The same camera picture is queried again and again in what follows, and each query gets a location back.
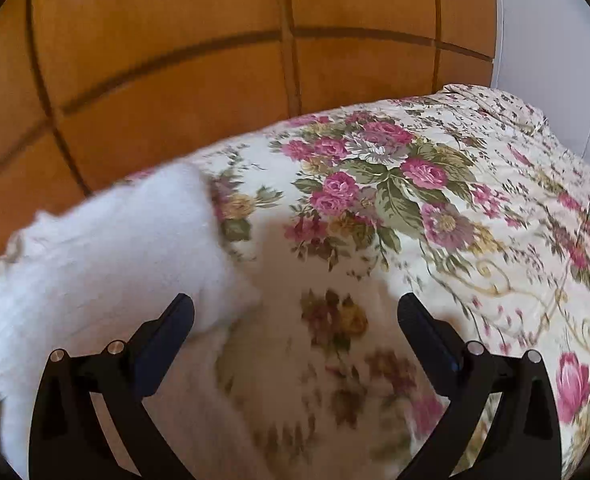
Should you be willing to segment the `wooden wardrobe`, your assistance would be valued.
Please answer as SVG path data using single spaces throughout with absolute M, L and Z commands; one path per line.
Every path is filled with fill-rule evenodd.
M 489 84 L 496 0 L 0 0 L 0 255 L 40 209 L 279 120 Z

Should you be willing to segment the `white knitted sweater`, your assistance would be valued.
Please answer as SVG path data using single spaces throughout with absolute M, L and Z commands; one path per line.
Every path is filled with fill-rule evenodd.
M 128 339 L 179 294 L 193 299 L 195 324 L 146 410 L 195 477 L 269 477 L 215 374 L 230 326 L 260 294 L 223 249 L 206 179 L 188 162 L 63 216 L 38 214 L 0 257 L 0 447 L 18 474 L 48 355 Z

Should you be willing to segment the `floral bedspread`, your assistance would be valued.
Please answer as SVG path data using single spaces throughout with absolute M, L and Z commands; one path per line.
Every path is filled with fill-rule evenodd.
M 451 84 L 174 162 L 205 177 L 221 245 L 260 294 L 215 374 L 266 479 L 391 479 L 409 465 L 448 402 L 397 325 L 408 292 L 491 352 L 537 350 L 562 477 L 588 460 L 590 166 L 540 110 Z

